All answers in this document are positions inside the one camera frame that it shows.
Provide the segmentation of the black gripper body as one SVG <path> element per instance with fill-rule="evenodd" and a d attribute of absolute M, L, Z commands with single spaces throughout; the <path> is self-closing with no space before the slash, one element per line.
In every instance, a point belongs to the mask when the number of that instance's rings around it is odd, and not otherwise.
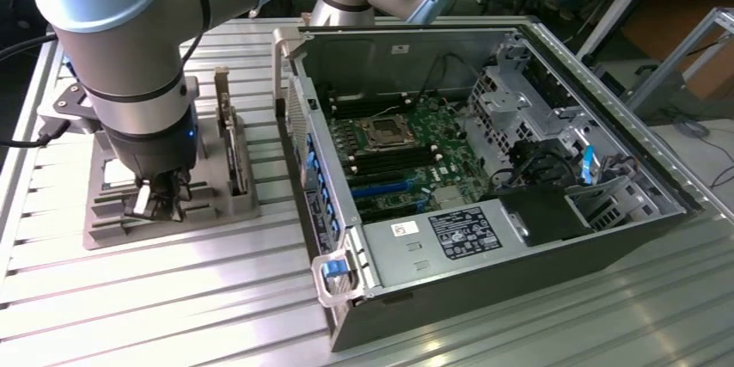
<path fill-rule="evenodd" d="M 132 135 L 104 127 L 117 159 L 138 178 L 190 170 L 197 159 L 196 121 L 186 113 L 165 130 Z"/>

